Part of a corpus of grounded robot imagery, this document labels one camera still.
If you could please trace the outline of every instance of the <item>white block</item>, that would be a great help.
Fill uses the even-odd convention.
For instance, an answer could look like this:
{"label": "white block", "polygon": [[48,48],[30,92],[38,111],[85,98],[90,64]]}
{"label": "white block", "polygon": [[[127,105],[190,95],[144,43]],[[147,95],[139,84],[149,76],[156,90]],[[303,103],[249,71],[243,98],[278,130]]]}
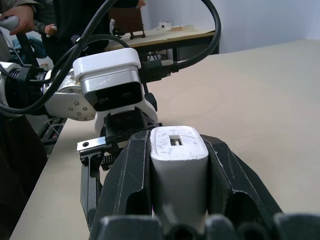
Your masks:
{"label": "white block", "polygon": [[207,211],[209,153],[199,133],[189,126],[151,131],[152,204],[164,230],[187,224],[204,231]]}

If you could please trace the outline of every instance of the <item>dark clothing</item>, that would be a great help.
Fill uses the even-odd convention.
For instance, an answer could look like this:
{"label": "dark clothing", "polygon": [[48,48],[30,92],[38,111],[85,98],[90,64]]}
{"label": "dark clothing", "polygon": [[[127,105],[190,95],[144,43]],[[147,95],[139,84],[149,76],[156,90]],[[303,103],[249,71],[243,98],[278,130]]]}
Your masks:
{"label": "dark clothing", "polygon": [[[104,0],[54,0],[59,41],[69,43],[73,35],[81,36],[104,2]],[[114,7],[135,8],[137,4],[138,0],[118,0]],[[109,33],[109,16],[106,14],[93,34]],[[108,41],[94,42],[89,45],[89,54],[101,53],[107,45]]]}
{"label": "dark clothing", "polygon": [[53,0],[37,1],[42,4],[43,7],[39,8],[37,14],[34,16],[34,25],[36,27],[36,31],[41,34],[42,43],[46,53],[55,65],[58,60],[69,50],[71,44],[67,46],[62,42],[59,42],[58,36],[47,37],[45,33],[46,26],[57,24],[54,3]]}
{"label": "dark clothing", "polygon": [[57,24],[53,0],[37,0],[43,7],[40,7],[34,16],[34,25],[41,35],[45,35],[45,27],[50,24]]}
{"label": "dark clothing", "polygon": [[0,236],[14,230],[47,162],[25,116],[0,118]]}
{"label": "dark clothing", "polygon": [[65,44],[61,44],[58,41],[56,36],[46,37],[45,35],[41,36],[43,46],[48,54],[49,58],[51,58],[54,65],[58,62],[58,60],[70,49],[71,46],[67,46]]}

